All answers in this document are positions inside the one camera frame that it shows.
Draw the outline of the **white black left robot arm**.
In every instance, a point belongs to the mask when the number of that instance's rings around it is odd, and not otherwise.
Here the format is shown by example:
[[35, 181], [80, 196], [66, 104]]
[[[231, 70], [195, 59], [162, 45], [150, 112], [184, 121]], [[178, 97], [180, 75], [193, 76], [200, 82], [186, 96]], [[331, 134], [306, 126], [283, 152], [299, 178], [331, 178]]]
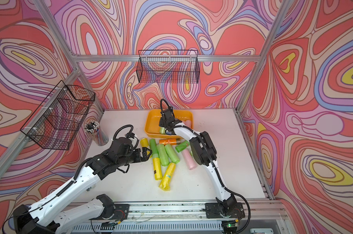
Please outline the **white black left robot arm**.
[[61, 234], [89, 219], [112, 219], [118, 209], [113, 200], [99, 195], [90, 202], [70, 210], [65, 208], [79, 195], [120, 171], [122, 166], [148, 161], [152, 150], [138, 148], [132, 139], [120, 137], [94, 157], [85, 159], [74, 176], [56, 191], [30, 206], [20, 205], [13, 212], [18, 234]]

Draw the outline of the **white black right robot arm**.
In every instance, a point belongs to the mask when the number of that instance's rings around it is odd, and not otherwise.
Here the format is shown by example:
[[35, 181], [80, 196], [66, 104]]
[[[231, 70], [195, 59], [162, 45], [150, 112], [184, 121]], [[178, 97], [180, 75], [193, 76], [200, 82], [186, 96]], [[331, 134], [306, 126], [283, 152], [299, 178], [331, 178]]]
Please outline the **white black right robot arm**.
[[245, 211], [242, 208], [242, 203], [236, 199], [236, 197], [242, 197], [242, 195], [235, 194], [226, 187], [217, 163], [217, 151], [209, 134], [206, 131], [195, 131], [185, 125], [181, 120], [176, 118], [171, 106], [164, 109], [161, 105], [160, 110], [161, 119], [159, 126], [188, 141], [192, 149], [194, 161], [206, 169], [215, 189], [216, 213], [223, 217], [236, 216], [238, 220], [243, 219]]

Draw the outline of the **orange plastic storage box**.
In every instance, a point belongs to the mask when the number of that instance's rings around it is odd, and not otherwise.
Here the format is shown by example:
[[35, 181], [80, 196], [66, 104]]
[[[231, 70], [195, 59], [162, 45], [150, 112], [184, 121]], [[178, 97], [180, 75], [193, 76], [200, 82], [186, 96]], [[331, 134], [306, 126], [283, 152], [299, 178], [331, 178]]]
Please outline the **orange plastic storage box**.
[[[175, 117], [183, 122], [190, 121], [190, 128], [194, 126], [194, 116], [191, 111], [188, 110], [174, 110]], [[145, 123], [144, 131], [150, 138], [180, 138], [177, 135], [166, 135], [160, 133], [159, 122], [161, 119], [161, 111], [159, 109], [153, 109], [149, 111], [147, 120]]]

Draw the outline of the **pink trash bag roll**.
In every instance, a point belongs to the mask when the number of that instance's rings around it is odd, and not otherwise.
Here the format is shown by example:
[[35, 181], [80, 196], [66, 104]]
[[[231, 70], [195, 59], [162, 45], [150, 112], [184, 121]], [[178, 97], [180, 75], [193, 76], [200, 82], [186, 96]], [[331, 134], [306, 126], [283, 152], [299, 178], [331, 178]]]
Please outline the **pink trash bag roll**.
[[184, 123], [187, 127], [192, 128], [192, 122], [190, 120], [186, 120]]
[[194, 170], [198, 166], [188, 149], [184, 149], [182, 155], [189, 170]]

